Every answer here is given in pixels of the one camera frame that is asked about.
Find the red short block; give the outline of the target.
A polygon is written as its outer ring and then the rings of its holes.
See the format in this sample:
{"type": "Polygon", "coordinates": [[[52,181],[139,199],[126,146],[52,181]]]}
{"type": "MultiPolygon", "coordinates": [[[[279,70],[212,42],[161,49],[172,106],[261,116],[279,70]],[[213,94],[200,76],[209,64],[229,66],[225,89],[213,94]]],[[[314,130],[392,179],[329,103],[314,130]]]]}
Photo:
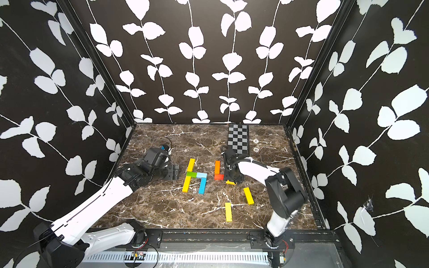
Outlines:
{"type": "Polygon", "coordinates": [[[215,174],[214,180],[224,180],[224,175],[223,174],[215,174]]]}

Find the orange block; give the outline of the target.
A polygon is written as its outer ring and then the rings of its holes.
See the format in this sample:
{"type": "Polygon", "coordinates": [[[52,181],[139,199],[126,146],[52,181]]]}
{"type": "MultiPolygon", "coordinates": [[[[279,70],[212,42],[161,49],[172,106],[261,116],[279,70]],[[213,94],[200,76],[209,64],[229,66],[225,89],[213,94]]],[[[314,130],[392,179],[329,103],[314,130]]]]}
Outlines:
{"type": "Polygon", "coordinates": [[[220,161],[215,161],[215,169],[214,169],[214,174],[215,175],[220,174],[220,168],[221,168],[221,162],[220,161]]]}

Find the yellow long block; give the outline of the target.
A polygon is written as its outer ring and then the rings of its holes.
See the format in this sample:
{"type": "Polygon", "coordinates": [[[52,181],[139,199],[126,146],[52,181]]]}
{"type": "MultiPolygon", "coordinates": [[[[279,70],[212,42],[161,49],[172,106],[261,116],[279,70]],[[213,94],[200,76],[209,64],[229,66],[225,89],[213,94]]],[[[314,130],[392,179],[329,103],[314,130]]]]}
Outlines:
{"type": "Polygon", "coordinates": [[[192,172],[194,167],[195,159],[190,159],[187,167],[187,172],[192,172]]]}
{"type": "Polygon", "coordinates": [[[225,215],[226,222],[232,222],[232,204],[229,202],[225,203],[225,215]]]}

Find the yellow-orange long block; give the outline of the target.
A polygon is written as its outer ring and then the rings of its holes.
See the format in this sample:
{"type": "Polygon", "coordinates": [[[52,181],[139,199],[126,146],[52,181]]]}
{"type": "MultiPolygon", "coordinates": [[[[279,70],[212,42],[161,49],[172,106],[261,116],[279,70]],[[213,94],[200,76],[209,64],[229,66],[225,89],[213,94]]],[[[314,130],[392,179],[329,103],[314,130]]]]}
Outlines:
{"type": "Polygon", "coordinates": [[[191,177],[190,176],[186,176],[184,184],[183,184],[183,189],[182,189],[183,193],[187,193],[188,192],[190,183],[191,183],[191,177]]]}

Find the green short block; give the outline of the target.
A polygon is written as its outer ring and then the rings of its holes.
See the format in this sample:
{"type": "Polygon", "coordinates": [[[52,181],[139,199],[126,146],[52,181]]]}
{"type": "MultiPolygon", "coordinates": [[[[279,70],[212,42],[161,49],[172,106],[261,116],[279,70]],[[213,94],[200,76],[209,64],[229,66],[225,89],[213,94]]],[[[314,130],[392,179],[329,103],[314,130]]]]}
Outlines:
{"type": "Polygon", "coordinates": [[[196,178],[197,177],[197,173],[195,173],[195,172],[187,172],[186,176],[191,177],[191,178],[196,178]]]}

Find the light blue short block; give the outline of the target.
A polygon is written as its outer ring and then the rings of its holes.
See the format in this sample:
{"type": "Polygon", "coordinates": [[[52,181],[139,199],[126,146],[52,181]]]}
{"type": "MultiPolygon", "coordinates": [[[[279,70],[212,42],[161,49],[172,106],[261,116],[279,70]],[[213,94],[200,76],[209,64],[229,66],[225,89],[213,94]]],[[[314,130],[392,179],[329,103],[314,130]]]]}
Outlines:
{"type": "Polygon", "coordinates": [[[207,178],[207,173],[197,173],[196,178],[200,178],[200,179],[207,178]]]}

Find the teal long block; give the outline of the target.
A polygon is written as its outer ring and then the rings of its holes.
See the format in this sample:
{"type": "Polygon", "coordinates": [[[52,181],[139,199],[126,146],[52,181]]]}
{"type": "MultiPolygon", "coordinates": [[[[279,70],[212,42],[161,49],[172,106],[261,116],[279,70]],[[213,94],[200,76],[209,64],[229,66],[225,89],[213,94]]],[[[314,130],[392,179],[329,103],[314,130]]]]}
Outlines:
{"type": "Polygon", "coordinates": [[[200,188],[199,188],[199,191],[198,191],[199,194],[204,194],[205,188],[206,188],[206,183],[207,183],[207,179],[206,178],[201,178],[200,188]]]}

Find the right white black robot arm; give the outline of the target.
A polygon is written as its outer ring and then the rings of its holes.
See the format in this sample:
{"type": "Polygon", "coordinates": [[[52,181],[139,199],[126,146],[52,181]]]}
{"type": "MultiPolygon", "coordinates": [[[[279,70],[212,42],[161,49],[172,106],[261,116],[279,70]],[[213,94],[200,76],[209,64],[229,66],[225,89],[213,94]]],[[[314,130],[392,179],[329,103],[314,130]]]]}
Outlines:
{"type": "Polygon", "coordinates": [[[246,175],[266,187],[273,209],[266,229],[273,238],[277,239],[285,232],[290,220],[308,200],[306,191],[288,167],[279,169],[251,157],[232,157],[224,161],[224,171],[225,177],[234,183],[241,183],[246,175]]]}

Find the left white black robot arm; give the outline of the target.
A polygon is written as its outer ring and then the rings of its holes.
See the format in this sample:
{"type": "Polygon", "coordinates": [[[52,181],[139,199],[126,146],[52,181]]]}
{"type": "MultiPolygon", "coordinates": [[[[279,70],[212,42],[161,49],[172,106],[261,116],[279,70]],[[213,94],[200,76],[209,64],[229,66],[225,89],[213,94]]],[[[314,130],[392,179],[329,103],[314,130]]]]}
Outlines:
{"type": "Polygon", "coordinates": [[[118,169],[105,186],[76,209],[52,224],[42,223],[34,229],[41,258],[50,268],[76,268],[88,257],[116,246],[142,249],[150,240],[145,228],[135,220],[101,231],[88,230],[138,189],[158,180],[177,180],[179,172],[178,164],[155,168],[133,163],[118,169]]]}

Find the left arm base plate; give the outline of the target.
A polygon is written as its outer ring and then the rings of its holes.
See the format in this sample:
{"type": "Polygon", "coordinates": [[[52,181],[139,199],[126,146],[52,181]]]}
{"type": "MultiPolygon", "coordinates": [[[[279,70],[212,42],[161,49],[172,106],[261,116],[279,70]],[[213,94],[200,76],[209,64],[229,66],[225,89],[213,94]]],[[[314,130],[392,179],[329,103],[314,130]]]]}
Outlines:
{"type": "Polygon", "coordinates": [[[132,249],[137,249],[147,243],[149,246],[158,249],[160,247],[162,237],[162,231],[157,231],[154,229],[146,229],[144,231],[140,230],[136,232],[127,246],[132,249]]]}

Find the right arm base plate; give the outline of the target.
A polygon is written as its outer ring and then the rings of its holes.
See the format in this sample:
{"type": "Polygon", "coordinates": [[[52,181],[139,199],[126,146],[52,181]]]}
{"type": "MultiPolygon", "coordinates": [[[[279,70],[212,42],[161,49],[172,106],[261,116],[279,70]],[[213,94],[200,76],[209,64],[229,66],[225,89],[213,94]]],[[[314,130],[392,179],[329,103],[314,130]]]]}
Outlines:
{"type": "Polygon", "coordinates": [[[286,251],[295,249],[295,241],[291,230],[286,230],[278,237],[274,237],[264,230],[253,230],[247,235],[252,249],[268,251],[286,251]]]}

